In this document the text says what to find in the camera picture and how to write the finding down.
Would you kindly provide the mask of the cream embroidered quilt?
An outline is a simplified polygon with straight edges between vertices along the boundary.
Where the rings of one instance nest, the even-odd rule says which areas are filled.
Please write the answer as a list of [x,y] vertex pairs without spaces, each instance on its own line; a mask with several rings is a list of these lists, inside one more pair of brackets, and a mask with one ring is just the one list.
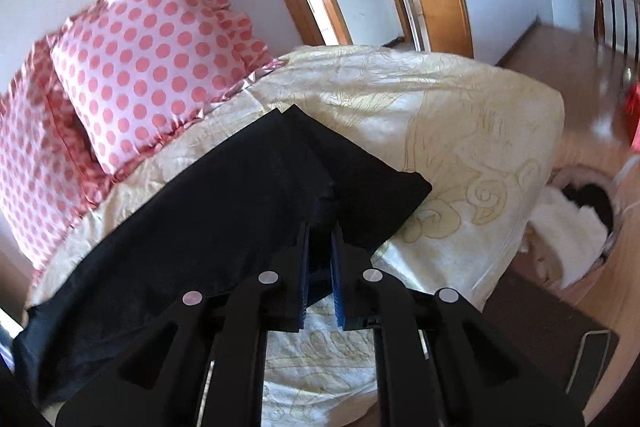
[[[373,264],[432,293],[451,286],[483,310],[513,260],[526,221],[551,172],[564,124],[558,91],[526,76],[442,53],[372,46],[304,46],[252,80],[151,156],[136,160],[110,195],[68,233],[27,302],[23,340],[46,340],[40,323],[61,288],[88,283],[98,247],[194,162],[273,109],[296,105],[396,170],[432,184]],[[299,335],[273,334],[267,349],[265,426],[341,426],[372,407],[372,334],[338,332],[322,297]]]

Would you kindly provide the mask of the pink polka dot pillow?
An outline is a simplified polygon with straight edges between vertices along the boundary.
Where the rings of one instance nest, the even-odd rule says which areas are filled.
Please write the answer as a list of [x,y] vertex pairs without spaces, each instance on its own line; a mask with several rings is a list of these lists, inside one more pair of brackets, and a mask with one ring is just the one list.
[[229,0],[99,0],[50,45],[102,170],[114,174],[272,61]]

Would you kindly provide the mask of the pink laundry basket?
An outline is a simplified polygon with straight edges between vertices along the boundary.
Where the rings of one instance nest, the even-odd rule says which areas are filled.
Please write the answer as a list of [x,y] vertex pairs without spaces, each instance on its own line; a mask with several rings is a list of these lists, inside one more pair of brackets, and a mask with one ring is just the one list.
[[528,219],[511,269],[577,305],[600,277],[626,214],[639,205],[623,194],[623,181],[638,161],[631,157],[614,176],[582,164],[554,170]]

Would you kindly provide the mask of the black pants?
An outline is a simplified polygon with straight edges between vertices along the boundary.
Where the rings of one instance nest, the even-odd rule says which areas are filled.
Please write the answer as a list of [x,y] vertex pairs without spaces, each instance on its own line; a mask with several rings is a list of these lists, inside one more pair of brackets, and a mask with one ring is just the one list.
[[297,107],[275,109],[178,174],[28,312],[15,377],[62,402],[187,291],[227,294],[296,242],[338,225],[373,253],[431,192]]

